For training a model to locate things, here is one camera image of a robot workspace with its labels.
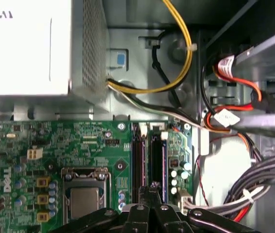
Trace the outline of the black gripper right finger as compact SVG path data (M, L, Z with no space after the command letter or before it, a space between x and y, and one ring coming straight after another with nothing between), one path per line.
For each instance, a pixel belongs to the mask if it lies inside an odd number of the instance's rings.
M156 192L154 213L163 233L256 233L257 230L211 211L195 208L186 216L162 203L162 186L152 182L151 190Z

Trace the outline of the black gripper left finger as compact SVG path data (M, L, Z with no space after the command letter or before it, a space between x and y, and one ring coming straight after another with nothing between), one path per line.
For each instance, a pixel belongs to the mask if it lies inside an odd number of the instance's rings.
M118 213L111 208L102 208L69 222L52 233L146 233L148 232L150 208L142 197L149 193L148 186L138 191L138 203L128 211Z

